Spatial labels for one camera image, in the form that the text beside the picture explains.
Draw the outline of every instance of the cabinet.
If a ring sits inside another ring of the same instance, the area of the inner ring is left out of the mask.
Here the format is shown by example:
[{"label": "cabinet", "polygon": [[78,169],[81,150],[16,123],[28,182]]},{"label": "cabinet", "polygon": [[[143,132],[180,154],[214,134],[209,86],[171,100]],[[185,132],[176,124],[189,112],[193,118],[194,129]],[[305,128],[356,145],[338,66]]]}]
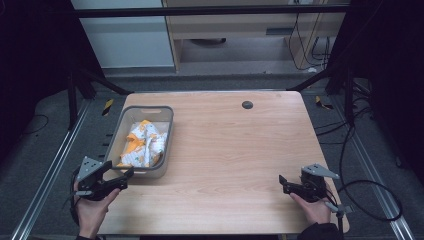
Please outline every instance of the cabinet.
[{"label": "cabinet", "polygon": [[[162,7],[160,0],[72,0],[75,9]],[[174,67],[165,18],[81,18],[103,70]]]},{"label": "cabinet", "polygon": [[[164,7],[189,6],[251,6],[284,5],[289,0],[162,0]],[[346,3],[343,0],[313,0],[313,4]],[[337,36],[344,13],[243,14],[207,16],[169,16],[166,18],[173,58],[179,68],[179,56],[184,39],[287,37],[297,20],[297,29],[290,41],[290,49],[298,67],[306,66],[307,55],[316,37]],[[276,29],[281,34],[269,34]]]}]

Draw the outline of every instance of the black curtain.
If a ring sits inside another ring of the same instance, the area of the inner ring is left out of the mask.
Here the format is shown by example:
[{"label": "black curtain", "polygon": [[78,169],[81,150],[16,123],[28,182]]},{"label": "black curtain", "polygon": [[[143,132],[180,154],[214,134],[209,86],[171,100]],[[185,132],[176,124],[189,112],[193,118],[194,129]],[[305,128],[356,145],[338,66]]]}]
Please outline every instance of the black curtain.
[{"label": "black curtain", "polygon": [[[424,6],[420,0],[376,1],[373,6],[346,15],[329,65],[357,40],[346,63],[355,77],[370,80],[370,102],[381,128],[401,163],[424,183]],[[330,92],[343,87],[345,70],[333,74]]]},{"label": "black curtain", "polygon": [[79,87],[91,85],[90,79],[78,74],[78,68],[104,77],[79,19],[49,14],[73,10],[70,1],[2,1],[0,163],[32,119],[37,103],[67,89],[70,71]]}]

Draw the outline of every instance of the human hand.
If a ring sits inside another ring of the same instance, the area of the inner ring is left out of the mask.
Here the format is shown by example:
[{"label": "human hand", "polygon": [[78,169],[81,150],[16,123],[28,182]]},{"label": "human hand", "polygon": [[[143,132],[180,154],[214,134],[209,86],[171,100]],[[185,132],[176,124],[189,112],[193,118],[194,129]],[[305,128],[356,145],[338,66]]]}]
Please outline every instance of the human hand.
[{"label": "human hand", "polygon": [[[78,182],[74,184],[74,190],[77,191]],[[100,201],[90,201],[78,196],[74,196],[74,202],[76,204],[76,211],[78,213],[78,220],[80,226],[79,235],[94,239],[100,226],[105,219],[106,213],[108,212],[109,205],[119,195],[121,190],[119,188],[114,189],[108,196]]]},{"label": "human hand", "polygon": [[330,208],[325,205],[326,198],[310,203],[295,193],[290,193],[290,197],[303,209],[310,225],[330,222],[331,211]]}]

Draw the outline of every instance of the table surface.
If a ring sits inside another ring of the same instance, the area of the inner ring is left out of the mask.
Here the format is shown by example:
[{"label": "table surface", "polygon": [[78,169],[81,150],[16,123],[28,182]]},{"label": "table surface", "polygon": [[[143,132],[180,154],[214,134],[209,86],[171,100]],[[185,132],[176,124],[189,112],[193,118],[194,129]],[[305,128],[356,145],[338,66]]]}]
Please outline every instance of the table surface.
[{"label": "table surface", "polygon": [[[244,101],[253,108],[244,109]],[[99,233],[280,234],[307,227],[278,182],[281,174],[300,183],[302,166],[327,167],[298,92],[140,93],[127,97],[124,108],[131,105],[174,110],[168,169],[159,179],[132,178]]]}]

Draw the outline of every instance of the sleeve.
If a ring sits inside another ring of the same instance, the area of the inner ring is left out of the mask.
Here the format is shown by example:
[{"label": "sleeve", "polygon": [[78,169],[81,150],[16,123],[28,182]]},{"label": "sleeve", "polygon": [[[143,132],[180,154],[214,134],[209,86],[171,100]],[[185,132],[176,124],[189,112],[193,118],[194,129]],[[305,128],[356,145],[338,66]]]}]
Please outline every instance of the sleeve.
[{"label": "sleeve", "polygon": [[101,239],[98,236],[96,236],[95,239],[77,236],[77,238],[75,238],[75,240],[101,240]]},{"label": "sleeve", "polygon": [[77,236],[77,238],[75,238],[75,240],[93,240],[93,239]]},{"label": "sleeve", "polygon": [[337,226],[333,223],[318,224],[315,223],[306,228],[297,240],[341,240],[342,235]]}]

